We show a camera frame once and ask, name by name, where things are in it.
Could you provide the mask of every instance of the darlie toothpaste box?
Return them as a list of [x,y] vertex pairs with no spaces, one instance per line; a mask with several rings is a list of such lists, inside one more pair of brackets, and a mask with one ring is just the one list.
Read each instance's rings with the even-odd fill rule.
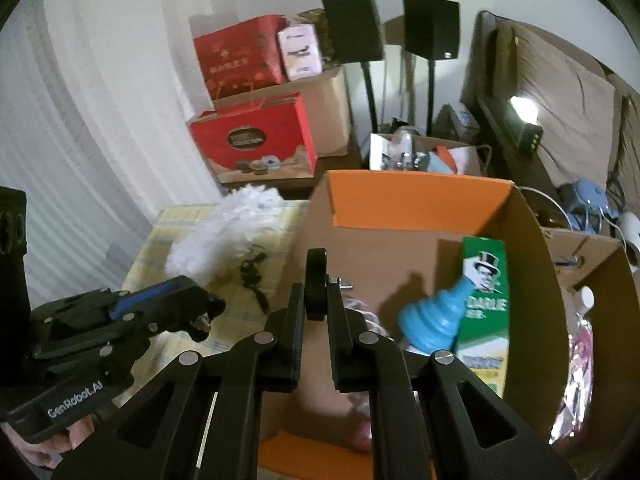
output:
[[502,396],[509,354],[509,277],[504,243],[466,237],[463,272],[476,290],[466,300],[455,353]]

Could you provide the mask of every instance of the curtain fold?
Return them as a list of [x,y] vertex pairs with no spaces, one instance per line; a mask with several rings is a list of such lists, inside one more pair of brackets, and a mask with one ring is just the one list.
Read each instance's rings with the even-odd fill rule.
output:
[[210,107],[189,30],[207,12],[21,0],[0,31],[0,184],[27,192],[32,306],[119,288],[163,208],[220,199],[186,126]]

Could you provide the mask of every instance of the white fur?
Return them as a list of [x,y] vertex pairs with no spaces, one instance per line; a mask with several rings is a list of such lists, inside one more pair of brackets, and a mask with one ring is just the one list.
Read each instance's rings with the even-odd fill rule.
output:
[[233,258],[244,256],[265,229],[280,230],[284,201],[276,189],[245,186],[224,197],[186,237],[174,242],[165,272],[189,276],[206,286],[226,270]]

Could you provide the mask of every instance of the red gift box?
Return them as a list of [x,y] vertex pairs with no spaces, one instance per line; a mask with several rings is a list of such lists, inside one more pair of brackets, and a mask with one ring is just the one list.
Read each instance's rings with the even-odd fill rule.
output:
[[193,40],[211,98],[286,83],[277,38],[286,25],[268,14]]
[[205,112],[190,128],[223,184],[314,176],[318,157],[297,93]]

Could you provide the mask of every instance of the oval logo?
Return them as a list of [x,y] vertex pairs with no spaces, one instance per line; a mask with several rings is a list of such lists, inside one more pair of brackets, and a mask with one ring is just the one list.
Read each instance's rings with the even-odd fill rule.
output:
[[236,150],[246,152],[248,150],[256,150],[264,144],[267,136],[259,128],[252,126],[243,126],[229,132],[226,140]]

